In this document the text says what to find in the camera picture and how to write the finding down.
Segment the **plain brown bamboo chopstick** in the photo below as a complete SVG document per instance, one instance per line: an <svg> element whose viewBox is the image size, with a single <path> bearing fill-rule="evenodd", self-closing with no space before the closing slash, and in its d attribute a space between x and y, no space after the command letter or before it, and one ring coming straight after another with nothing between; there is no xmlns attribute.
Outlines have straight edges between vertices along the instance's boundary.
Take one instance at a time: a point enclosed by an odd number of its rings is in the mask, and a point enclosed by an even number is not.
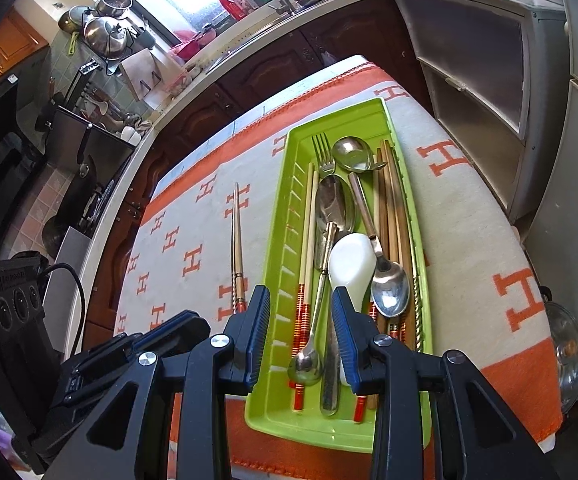
<svg viewBox="0 0 578 480"><path fill-rule="evenodd" d="M393 207L391 191L388 186L389 169L384 166L379 170L380 184L380 234L387 239L383 247L385 257L391 261L397 260L397 236L392 222ZM401 340L401 321L399 318L389 318L385 331L394 339Z"/></svg>

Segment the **small steel spoon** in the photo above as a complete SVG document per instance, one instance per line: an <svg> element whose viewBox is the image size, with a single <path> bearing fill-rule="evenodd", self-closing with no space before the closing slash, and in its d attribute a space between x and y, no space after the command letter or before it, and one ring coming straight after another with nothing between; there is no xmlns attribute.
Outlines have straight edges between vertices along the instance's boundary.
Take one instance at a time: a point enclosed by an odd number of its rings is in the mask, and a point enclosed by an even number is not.
<svg viewBox="0 0 578 480"><path fill-rule="evenodd" d="M370 285L371 298L381 315L385 318L395 318L408 306L409 283L406 272L400 263L385 257L357 174L349 174L349 182L366 234L376 256L376 269Z"/></svg>

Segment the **cream red-striped chopstick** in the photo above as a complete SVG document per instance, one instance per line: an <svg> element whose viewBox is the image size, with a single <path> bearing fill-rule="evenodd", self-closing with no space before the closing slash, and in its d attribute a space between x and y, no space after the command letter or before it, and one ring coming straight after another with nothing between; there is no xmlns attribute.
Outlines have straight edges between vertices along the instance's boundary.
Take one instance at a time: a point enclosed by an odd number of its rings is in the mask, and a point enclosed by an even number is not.
<svg viewBox="0 0 578 480"><path fill-rule="evenodd" d="M309 229L309 248L307 248L307 263L305 274L305 310L306 317L302 325L302 341L301 348L298 353L306 346L309 341L309 333L311 326L311 296L312 296L312 282L313 282L313 267L314 267L314 250L315 250L315 234L316 234L316 193L318 187L318 174L315 169L312 182L312 196L311 196L311 211L310 211L310 229Z"/></svg>
<svg viewBox="0 0 578 480"><path fill-rule="evenodd" d="M381 219L382 212L385 212L385 200L382 197L383 194L383 179L382 171L376 170L373 172L374 183L373 183L373 215L374 222L376 226L377 235L380 240L383 252L387 252L388 243L388 232L385 231L385 226L383 225L383 220ZM385 329L385 318L378 312L374 301L369 303L369 315L373 318L376 323L378 330L382 332Z"/></svg>

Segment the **bamboo chopstick red black band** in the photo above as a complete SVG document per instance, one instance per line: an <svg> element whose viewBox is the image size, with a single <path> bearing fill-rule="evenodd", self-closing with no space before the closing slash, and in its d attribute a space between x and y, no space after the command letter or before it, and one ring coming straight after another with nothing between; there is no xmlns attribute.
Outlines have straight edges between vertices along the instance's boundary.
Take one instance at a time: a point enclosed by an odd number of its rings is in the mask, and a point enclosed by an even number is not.
<svg viewBox="0 0 578 480"><path fill-rule="evenodd" d="M237 292L237 313L245 311L247 309L246 301L246 287L245 287L245 277L243 276L243 261L242 261L242 246L241 246L241 229L240 229L240 206L239 206L239 187L238 187L238 197L237 197L237 210L236 210L236 292Z"/></svg>

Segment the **white ceramic soup spoon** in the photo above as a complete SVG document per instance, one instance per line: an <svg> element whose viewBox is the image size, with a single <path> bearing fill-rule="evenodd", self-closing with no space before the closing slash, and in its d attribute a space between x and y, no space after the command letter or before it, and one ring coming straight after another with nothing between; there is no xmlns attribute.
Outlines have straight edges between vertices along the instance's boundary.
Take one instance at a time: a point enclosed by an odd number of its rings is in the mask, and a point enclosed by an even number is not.
<svg viewBox="0 0 578 480"><path fill-rule="evenodd" d="M345 287L354 309L361 312L375 266L376 256L367 235L352 233L341 237L333 245L329 256L328 278L331 290L339 286ZM333 382L336 385L341 377L341 363L332 309L329 309L326 350L323 378L326 382Z"/></svg>

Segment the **large steel spoon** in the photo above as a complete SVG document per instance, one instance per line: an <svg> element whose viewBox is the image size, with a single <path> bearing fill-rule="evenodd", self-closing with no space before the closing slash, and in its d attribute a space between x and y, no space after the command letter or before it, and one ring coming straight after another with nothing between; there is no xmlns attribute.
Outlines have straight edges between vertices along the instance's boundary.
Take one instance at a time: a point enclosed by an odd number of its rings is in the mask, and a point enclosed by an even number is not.
<svg viewBox="0 0 578 480"><path fill-rule="evenodd" d="M328 262L333 244L341 236L354 229L355 209L349 187L336 174L321 179L316 193L316 218L324 228L325 238L321 250L319 270L324 278L329 278ZM321 414L331 417L338 411L340 397L340 353L335 326L327 308L327 332L323 374L321 375Z"/></svg>

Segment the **steel fork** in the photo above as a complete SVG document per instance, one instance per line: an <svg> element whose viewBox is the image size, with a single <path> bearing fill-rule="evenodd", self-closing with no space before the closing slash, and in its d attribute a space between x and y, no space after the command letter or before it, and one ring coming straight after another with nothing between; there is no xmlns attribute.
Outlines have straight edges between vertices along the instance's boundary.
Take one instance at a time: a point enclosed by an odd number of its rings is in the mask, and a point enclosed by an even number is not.
<svg viewBox="0 0 578 480"><path fill-rule="evenodd" d="M332 156L331 147L325 133L321 132L315 134L312 138L312 142L318 166L318 174L322 179L324 179L325 177L335 173L336 161Z"/></svg>

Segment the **cream chopstick red striped end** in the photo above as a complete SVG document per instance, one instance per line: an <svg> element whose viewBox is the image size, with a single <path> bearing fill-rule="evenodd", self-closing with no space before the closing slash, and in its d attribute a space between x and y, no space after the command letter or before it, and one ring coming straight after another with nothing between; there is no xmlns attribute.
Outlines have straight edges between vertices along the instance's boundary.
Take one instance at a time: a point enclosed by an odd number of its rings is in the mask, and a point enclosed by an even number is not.
<svg viewBox="0 0 578 480"><path fill-rule="evenodd" d="M298 354L301 348L302 325L306 317L306 314L304 313L305 274L307 263L307 248L309 248L310 211L311 211L312 182L314 177L314 171L315 171L314 164L313 162L310 162L307 165L306 171L299 280L298 280L297 300L295 300L295 326L293 326L292 356L289 368L292 368L292 365L295 364L295 356Z"/></svg>

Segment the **round steel serving spoon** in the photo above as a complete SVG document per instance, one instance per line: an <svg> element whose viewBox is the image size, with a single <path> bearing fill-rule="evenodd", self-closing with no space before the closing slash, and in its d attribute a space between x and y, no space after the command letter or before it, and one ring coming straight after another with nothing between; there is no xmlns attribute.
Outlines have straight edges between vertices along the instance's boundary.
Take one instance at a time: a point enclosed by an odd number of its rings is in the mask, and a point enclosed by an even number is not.
<svg viewBox="0 0 578 480"><path fill-rule="evenodd" d="M344 170L355 174L379 170L387 164L375 162L374 154L367 142L357 136L344 136L336 140L332 147L332 155Z"/></svg>

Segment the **dark brown wooden chopstick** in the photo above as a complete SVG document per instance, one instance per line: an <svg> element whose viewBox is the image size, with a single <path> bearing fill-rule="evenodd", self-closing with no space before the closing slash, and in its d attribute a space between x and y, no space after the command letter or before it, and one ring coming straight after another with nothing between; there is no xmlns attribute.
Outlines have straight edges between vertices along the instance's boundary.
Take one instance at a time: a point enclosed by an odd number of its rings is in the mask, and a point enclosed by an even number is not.
<svg viewBox="0 0 578 480"><path fill-rule="evenodd" d="M389 189L392 194L390 204L393 207L392 217L395 221L397 240L397 261L405 271L406 283L408 285L408 304L406 310L400 315L399 336L400 341L411 349L416 349L415 332L415 306L414 306L414 285L413 263L411 262L411 241L409 240L408 220L402 180L397 168L395 155L391 144L388 141L382 143L385 149L385 160L389 170Z"/></svg>

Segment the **orange white H-pattern blanket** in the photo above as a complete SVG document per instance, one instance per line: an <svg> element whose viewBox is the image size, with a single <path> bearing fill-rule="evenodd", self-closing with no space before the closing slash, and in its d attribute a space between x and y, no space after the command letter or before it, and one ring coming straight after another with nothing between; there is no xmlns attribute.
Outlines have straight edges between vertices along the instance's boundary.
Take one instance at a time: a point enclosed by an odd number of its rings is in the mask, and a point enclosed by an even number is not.
<svg viewBox="0 0 578 480"><path fill-rule="evenodd" d="M172 155L122 263L114 329L147 332L189 309L231 314L231 199L241 198L249 285L261 283L280 164L296 126L380 99L408 170L427 266L432 351L457 348L543 448L562 423L556 358L533 271L506 215L444 129L376 65L354 56L308 76Z"/></svg>

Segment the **green plastic utensil tray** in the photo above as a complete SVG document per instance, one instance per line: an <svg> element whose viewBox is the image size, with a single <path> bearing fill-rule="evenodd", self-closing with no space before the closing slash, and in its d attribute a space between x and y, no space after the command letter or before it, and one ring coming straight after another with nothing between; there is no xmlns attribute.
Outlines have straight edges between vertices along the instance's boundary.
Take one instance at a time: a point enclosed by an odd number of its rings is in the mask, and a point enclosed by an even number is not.
<svg viewBox="0 0 578 480"><path fill-rule="evenodd" d="M350 388L343 387L338 411L326 417L321 414L319 386L306 388L303 409L296 410L295 392L289 386L287 374L295 326L305 172L307 165L315 159L312 138L321 132L331 142L355 134L367 141L370 148L380 148L382 141L390 142L402 178L408 230L416 246L423 304L423 352L430 353L433 350L425 254L414 194L401 148L402 130L393 124L385 100L374 98L336 110L289 132L287 153L280 166L262 276L262 283L271 294L271 320L259 380L246 401L245 421L250 428L274 437L332 450L369 453L373 449L375 433L374 411L366 411L361 422L354 422L356 396Z"/></svg>

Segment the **steel steamer pot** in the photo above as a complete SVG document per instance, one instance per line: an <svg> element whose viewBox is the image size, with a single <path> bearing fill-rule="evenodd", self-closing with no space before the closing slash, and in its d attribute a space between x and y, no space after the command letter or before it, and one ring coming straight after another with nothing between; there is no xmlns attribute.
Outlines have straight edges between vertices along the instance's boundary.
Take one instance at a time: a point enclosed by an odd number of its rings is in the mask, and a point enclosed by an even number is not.
<svg viewBox="0 0 578 480"><path fill-rule="evenodd" d="M556 355L561 411L568 414L578 399L578 322L554 301L546 302L545 311Z"/></svg>

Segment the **wooden cutting board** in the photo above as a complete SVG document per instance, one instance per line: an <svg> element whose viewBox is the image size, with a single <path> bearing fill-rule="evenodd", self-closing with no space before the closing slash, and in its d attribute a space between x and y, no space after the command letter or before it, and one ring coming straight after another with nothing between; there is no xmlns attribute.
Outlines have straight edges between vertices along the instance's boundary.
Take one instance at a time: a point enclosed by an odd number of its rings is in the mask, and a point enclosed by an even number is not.
<svg viewBox="0 0 578 480"><path fill-rule="evenodd" d="M121 74L137 101L160 103L171 91L182 67L167 55L160 60L148 49L140 50L119 65Z"/></svg>

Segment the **wooden lower cabinets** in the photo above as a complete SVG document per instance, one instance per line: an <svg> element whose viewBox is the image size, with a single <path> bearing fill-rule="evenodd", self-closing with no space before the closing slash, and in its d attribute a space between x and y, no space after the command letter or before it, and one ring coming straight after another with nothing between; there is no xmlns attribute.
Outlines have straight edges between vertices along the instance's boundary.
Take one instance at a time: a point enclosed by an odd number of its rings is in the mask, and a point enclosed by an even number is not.
<svg viewBox="0 0 578 480"><path fill-rule="evenodd" d="M121 292L140 220L158 181L185 156L277 92L352 55L362 55L401 84L426 110L432 107L395 0L325 4L306 12L275 40L247 47L242 60L222 68L200 86L164 126L138 164L136 174L111 209L111 229L98 244L93 291L84 325L84 348L111 338Z"/></svg>

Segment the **grey frosted door cabinet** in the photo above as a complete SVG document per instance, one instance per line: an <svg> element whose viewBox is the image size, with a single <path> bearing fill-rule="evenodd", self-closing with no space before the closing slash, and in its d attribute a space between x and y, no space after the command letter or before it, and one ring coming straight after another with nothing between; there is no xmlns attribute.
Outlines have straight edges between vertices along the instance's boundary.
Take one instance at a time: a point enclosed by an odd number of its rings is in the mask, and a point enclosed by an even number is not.
<svg viewBox="0 0 578 480"><path fill-rule="evenodd" d="M563 6L542 0L395 1L436 121L510 221L534 214L566 112Z"/></svg>

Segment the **red spray bottle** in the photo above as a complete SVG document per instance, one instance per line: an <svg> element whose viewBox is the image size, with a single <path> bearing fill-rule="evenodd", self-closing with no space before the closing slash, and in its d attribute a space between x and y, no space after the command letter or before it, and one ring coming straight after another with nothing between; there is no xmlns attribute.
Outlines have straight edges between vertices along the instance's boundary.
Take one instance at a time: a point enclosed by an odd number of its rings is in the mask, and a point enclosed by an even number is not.
<svg viewBox="0 0 578 480"><path fill-rule="evenodd" d="M239 6L236 0L219 0L219 3L236 21L241 21L248 15L247 11L242 6Z"/></svg>

